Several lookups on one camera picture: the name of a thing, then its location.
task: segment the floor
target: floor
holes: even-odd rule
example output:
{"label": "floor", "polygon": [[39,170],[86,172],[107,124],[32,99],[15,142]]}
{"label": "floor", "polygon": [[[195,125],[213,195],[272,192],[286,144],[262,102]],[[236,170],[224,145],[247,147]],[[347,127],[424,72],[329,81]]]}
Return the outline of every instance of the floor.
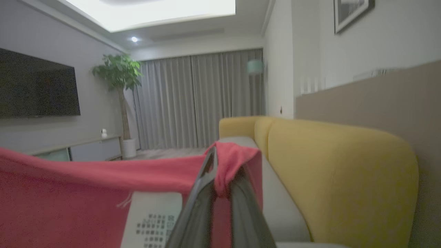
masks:
{"label": "floor", "polygon": [[161,150],[139,150],[136,157],[131,160],[152,160],[163,158],[180,158],[204,154],[206,148],[202,149],[161,149]]}

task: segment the teal lampshade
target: teal lampshade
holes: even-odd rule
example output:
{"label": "teal lampshade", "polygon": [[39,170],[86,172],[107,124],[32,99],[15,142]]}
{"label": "teal lampshade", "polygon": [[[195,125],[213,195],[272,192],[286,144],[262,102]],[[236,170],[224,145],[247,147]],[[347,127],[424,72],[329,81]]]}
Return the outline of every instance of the teal lampshade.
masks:
{"label": "teal lampshade", "polygon": [[250,60],[247,63],[247,71],[250,75],[258,75],[263,73],[262,60]]}

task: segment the framed picture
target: framed picture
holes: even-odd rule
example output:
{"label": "framed picture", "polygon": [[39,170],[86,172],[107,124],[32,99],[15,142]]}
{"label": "framed picture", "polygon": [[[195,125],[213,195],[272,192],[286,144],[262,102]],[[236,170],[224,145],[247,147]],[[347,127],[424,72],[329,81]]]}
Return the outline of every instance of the framed picture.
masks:
{"label": "framed picture", "polygon": [[340,34],[375,6],[375,0],[334,0],[334,33]]}

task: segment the curtain fold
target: curtain fold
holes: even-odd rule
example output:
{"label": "curtain fold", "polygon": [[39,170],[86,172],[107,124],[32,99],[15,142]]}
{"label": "curtain fold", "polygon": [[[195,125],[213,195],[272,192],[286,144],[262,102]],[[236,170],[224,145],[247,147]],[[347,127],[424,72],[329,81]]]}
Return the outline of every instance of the curtain fold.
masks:
{"label": "curtain fold", "polygon": [[200,147],[219,139],[220,119],[264,113],[262,75],[247,73],[247,62],[262,57],[262,49],[191,57]]}
{"label": "curtain fold", "polygon": [[198,147],[191,58],[142,63],[137,88],[141,149]]}
{"label": "curtain fold", "polygon": [[219,120],[264,114],[262,75],[247,62],[263,50],[143,62],[135,105],[141,149],[205,148],[218,140]]}

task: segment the cabinet door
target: cabinet door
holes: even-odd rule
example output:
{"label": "cabinet door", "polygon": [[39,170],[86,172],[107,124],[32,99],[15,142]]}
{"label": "cabinet door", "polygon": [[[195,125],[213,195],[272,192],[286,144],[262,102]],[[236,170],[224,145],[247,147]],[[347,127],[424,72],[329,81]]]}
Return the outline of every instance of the cabinet door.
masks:
{"label": "cabinet door", "polygon": [[71,147],[72,161],[103,161],[103,146],[101,141]]}
{"label": "cabinet door", "polygon": [[67,150],[67,148],[46,152],[35,156],[51,161],[70,161],[69,151]]}
{"label": "cabinet door", "polygon": [[120,139],[103,140],[103,155],[104,159],[114,159],[121,156]]}

